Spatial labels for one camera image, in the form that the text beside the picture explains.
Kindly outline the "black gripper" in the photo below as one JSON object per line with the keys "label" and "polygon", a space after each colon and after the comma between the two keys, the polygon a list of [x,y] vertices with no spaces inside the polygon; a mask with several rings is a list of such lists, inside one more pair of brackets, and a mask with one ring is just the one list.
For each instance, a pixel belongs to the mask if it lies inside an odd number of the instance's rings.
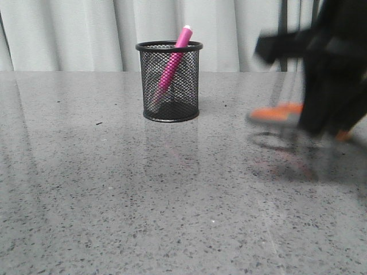
{"label": "black gripper", "polygon": [[366,116],[366,1],[324,1],[313,27],[260,36],[255,54],[266,64],[303,57],[298,127],[309,134],[347,133]]}

